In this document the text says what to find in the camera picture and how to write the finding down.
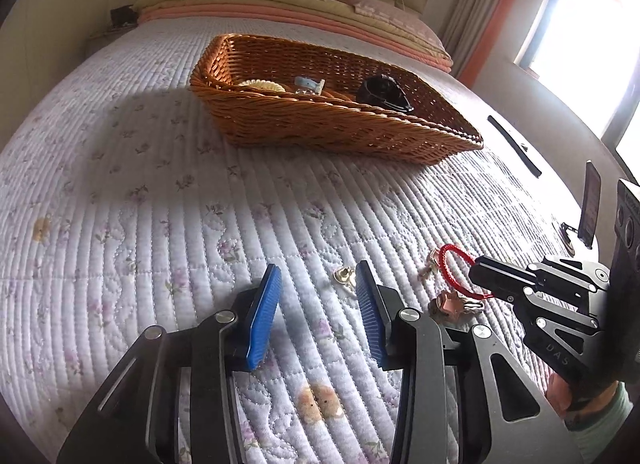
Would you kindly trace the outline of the person's right hand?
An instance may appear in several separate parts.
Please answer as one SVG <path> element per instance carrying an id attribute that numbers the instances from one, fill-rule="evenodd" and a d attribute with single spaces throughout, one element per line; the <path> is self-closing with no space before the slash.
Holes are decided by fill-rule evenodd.
<path id="1" fill-rule="evenodd" d="M 544 395 L 553 410 L 565 422 L 579 423 L 585 422 L 600 414 L 615 398 L 618 382 L 612 383 L 599 396 L 591 399 L 580 410 L 570 410 L 573 402 L 573 395 L 568 385 L 558 374 L 552 373 L 549 377 L 548 387 Z"/>

